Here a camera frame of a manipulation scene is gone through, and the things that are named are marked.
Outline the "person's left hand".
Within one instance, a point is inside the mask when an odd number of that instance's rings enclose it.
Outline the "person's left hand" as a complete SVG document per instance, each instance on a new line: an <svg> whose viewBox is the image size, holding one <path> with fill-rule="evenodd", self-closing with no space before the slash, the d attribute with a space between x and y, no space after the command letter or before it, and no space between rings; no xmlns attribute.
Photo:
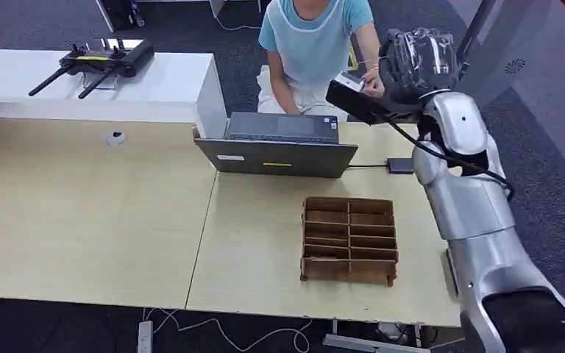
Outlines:
<svg viewBox="0 0 565 353"><path fill-rule="evenodd" d="M380 99L385 93L385 88L379 75L377 66L369 69L362 77L362 92L367 96Z"/></svg>

